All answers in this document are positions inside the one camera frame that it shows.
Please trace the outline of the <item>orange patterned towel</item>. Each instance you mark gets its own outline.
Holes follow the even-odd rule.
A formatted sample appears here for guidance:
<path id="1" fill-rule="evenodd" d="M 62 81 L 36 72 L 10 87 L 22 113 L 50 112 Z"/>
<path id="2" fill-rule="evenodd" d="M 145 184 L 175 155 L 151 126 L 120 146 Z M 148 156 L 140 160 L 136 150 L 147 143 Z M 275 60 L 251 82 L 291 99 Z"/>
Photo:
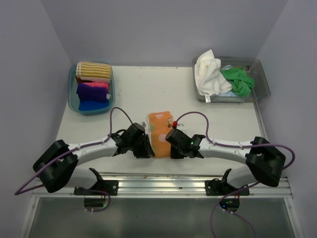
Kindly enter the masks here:
<path id="1" fill-rule="evenodd" d="M 165 137 L 171 131 L 173 122 L 170 111 L 148 114 L 149 137 L 156 158 L 170 157 L 170 144 Z"/>

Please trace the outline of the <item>purple towel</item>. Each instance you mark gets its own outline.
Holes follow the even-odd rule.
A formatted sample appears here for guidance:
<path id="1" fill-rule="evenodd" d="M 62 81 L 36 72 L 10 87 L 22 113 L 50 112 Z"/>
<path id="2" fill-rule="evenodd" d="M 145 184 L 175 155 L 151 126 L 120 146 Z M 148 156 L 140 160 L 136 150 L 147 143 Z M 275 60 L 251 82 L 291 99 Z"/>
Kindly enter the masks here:
<path id="1" fill-rule="evenodd" d="M 76 91 L 80 101 L 105 102 L 108 100 L 108 90 L 102 87 L 90 87 L 85 83 L 78 84 Z"/>

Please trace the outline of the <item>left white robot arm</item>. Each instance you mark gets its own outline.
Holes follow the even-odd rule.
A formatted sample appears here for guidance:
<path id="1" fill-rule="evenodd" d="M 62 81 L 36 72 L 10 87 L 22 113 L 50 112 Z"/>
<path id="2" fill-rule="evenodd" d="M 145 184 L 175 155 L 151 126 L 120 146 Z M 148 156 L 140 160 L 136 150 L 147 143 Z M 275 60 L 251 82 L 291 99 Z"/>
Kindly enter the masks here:
<path id="1" fill-rule="evenodd" d="M 138 123 L 92 142 L 67 144 L 63 140 L 55 141 L 34 163 L 33 170 L 49 193 L 74 187 L 76 195 L 96 195 L 106 191 L 106 182 L 96 169 L 80 169 L 79 165 L 128 151 L 136 158 L 155 155 L 148 134 Z"/>

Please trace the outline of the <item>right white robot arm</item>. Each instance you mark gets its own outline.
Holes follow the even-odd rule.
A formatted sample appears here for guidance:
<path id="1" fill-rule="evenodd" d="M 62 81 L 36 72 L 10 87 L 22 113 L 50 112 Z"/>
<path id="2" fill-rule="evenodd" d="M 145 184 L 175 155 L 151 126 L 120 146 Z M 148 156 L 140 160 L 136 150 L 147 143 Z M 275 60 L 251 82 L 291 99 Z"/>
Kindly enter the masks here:
<path id="1" fill-rule="evenodd" d="M 211 188 L 216 194 L 230 195 L 257 182 L 270 187 L 279 185 L 286 157 L 262 137 L 225 144 L 204 135 L 189 137 L 174 128 L 165 139 L 171 145 L 172 158 L 219 158 L 242 164 L 240 168 L 227 169 L 222 179 L 212 181 Z"/>

